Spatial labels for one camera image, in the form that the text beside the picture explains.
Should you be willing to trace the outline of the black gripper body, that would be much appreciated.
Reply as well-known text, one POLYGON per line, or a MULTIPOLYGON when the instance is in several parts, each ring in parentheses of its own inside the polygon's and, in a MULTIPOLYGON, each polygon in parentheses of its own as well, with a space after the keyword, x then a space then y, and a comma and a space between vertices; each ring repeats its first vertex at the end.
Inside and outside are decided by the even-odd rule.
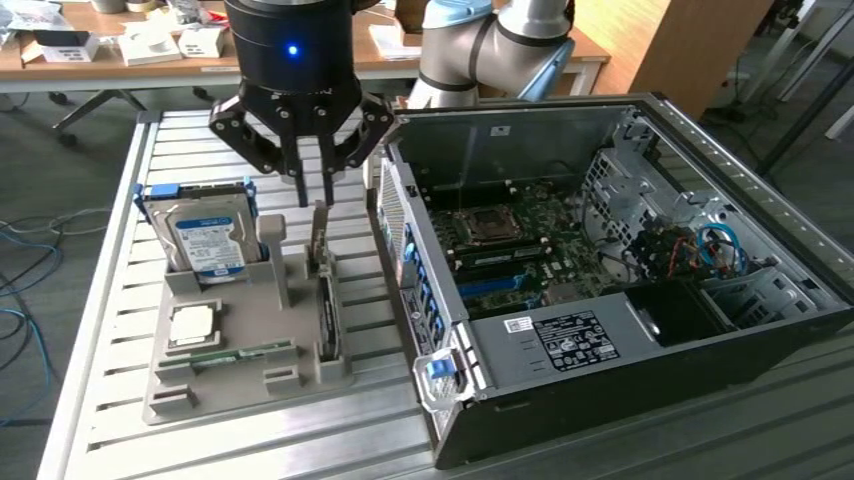
POLYGON ((285 106, 296 135, 317 135, 317 108, 341 120, 357 106, 350 1, 228 1, 242 77, 238 98, 254 117, 285 106))

